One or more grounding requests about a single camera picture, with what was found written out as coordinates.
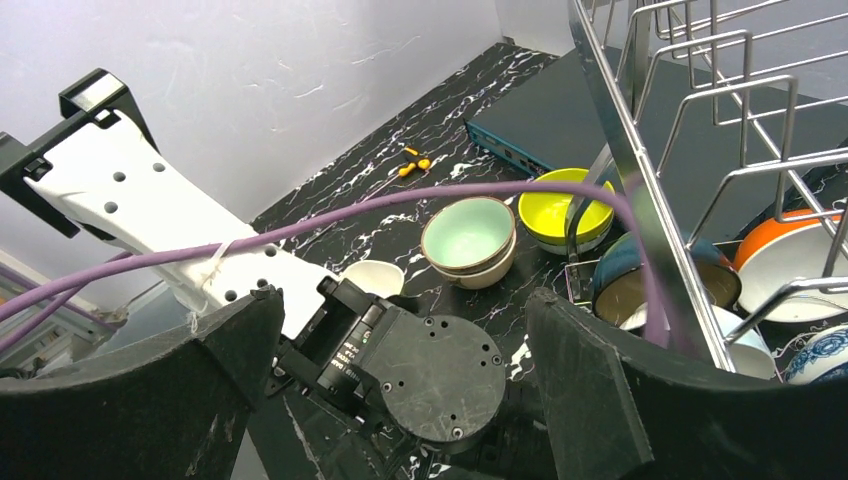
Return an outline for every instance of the metal wire rack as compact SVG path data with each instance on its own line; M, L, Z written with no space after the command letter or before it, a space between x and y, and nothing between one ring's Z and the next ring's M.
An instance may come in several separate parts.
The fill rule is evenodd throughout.
M848 57L848 50L835 47L833 52L760 70L754 70L752 66L753 55L764 39L792 32L807 32L837 21L843 21L848 26L848 12L760 32L752 32L744 28L722 32L722 24L726 22L748 18L753 12L786 3L789 0L757 0L749 2L749 5L742 8L727 11L722 11L721 7L724 5L720 0L697 2L699 6L709 8L709 11L703 14L703 18L696 18L694 8L696 4L693 0L626 0L626 37L621 60L615 66L616 68L613 68L607 60L604 49L610 41L611 32L614 31L616 2L601 6L598 0L568 1L572 36L607 139L607 145L590 169L587 181L600 184L616 173L622 178L623 183L625 178L629 180L625 183L628 186L626 193L636 212L648 256L655 269L654 273L658 281L666 287L668 296L666 300L675 310L675 315L669 315L670 347L691 356L712 361L718 368L735 371L727 347L744 333L756 327L783 301L811 290L818 290L822 295L848 291L848 277L834 276L837 258L848 257L848 244L845 242L848 222L834 222L834 215L841 215L843 211L823 208L802 179L803 172L811 168L848 162L848 148L823 149L805 155L790 155L796 112L848 101L848 95L841 95L799 104L799 79L791 72L801 67ZM602 13L606 15L605 20L601 20ZM652 35L662 43L660 48L651 48ZM738 65L740 73L734 75L725 74L718 61L722 51L731 47L742 49L741 65ZM680 103L677 109L673 128L664 150L648 152L639 133L639 123L647 108L646 100L651 94L657 65L663 59L683 61L688 65L689 87L692 93ZM696 82L696 65L706 66L710 73L710 81ZM785 89L786 106L782 109L752 112L751 92L774 86ZM724 118L726 112L719 111L720 97L731 98L738 107L730 118ZM737 168L724 176L694 231L688 238L683 238L658 180L678 140L687 108L693 102L707 100L712 103L713 125L738 126L739 162ZM762 126L760 120L768 117L783 118L780 138L774 138ZM771 155L770 159L751 162L748 158L749 136L752 130L755 138L751 141L762 142ZM656 168L650 155L658 155ZM818 219L825 231L833 238L833 242L820 277L787 283L775 291L759 308L751 312L738 328L722 336L687 250L698 239L704 225L709 222L719 198L728 185L756 175L777 177L774 216L778 222ZM812 213L784 216L782 206L790 186L795 189ZM574 220L580 218L587 204L588 202L582 199L572 202L566 217L568 242L572 252L576 252L574 246L576 245L576 227L579 223ZM570 258L570 262L577 260L576 254Z

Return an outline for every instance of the robotic arm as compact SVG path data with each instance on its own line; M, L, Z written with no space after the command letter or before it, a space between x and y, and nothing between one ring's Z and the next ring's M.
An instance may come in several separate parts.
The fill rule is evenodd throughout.
M129 89L109 72L62 92L60 105L64 120L30 146L0 133L0 190L64 235L85 229L134 254L213 243L223 250L257 235L159 154ZM155 268L201 317L252 289L281 288L285 321L266 394L297 384L345 413L363 438L401 427L406 450L387 459L387 476L402 455L425 448L508 478L515 470L514 478L556 478L548 459L539 476L528 475L538 460L522 459L518 443L505 440L540 437L534 444L550 456L543 427L513 421L521 417L514 400L527 392L507 387L501 353L473 323L366 294L278 245Z

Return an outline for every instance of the yellow handle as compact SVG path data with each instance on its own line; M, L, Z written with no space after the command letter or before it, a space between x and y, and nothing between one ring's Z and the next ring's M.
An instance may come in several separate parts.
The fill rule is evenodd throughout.
M415 170L415 168L416 167L415 167L414 163L410 163L409 165L407 165L405 167L401 167L400 170L398 170L398 176L399 177L405 177L405 176L409 175L410 173L412 173L412 171Z

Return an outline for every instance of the bowl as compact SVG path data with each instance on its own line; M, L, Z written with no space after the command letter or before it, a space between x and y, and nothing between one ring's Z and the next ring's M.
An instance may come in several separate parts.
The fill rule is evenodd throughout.
M355 283L365 293L373 293L381 298L403 292L403 270L388 262L360 260L347 267L341 278Z
M466 198L427 222L421 251L442 272L470 275L500 263L514 236L509 206L490 197Z
M785 215L793 217L810 212L796 210ZM838 222L839 218L834 216L833 221ZM821 277L831 241L815 219L778 223L772 218L758 225L739 244L733 262L742 279L739 306L753 312L784 284L798 278ZM848 260L842 255L837 256L834 275L848 275ZM765 318L782 323L811 322L843 313L846 305L848 293L799 292Z
M537 178L537 182L580 183L589 173L583 168L554 170ZM610 182L604 188L613 192ZM565 254L565 215L572 195L566 193L524 193L518 198L518 216L539 246L551 253ZM612 207L593 201L577 225L577 244L588 251L603 241L613 221Z
M789 367L784 380L793 385L848 377L848 325L828 328L807 341Z
M730 260L712 243L699 239L689 251L701 282L714 305L730 308L742 291L742 282ZM620 325L644 302L642 258L631 233L625 233L604 253L592 275L592 312Z
M506 250L506 255L504 255L498 263L482 272L462 275L445 272L435 265L433 265L433 268L439 272L445 280L448 281L448 283L466 290L480 290L486 287L491 287L498 283L498 281L506 275L510 267L512 267L512 262L515 260L515 244L516 235L513 233L509 247Z
M723 335L729 334L734 328L742 324L743 320L733 312L715 305L712 307L718 321L719 329ZM621 328L624 330L640 328L645 325L646 318L647 304L643 303L621 325ZM736 373L765 380L774 376L774 358L772 358L771 351L763 340L763 337L756 330L750 330L745 335L742 335L739 340L728 347L728 352L733 359L733 364L736 366Z

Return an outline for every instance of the blue bowl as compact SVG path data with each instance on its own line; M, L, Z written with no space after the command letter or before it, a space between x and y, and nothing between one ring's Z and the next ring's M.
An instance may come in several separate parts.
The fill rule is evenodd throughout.
M710 300L728 309L742 292L742 281L730 260L707 240L698 240L690 250ZM592 312L596 317L621 325L645 302L642 259L636 240L625 233L604 253L592 276Z

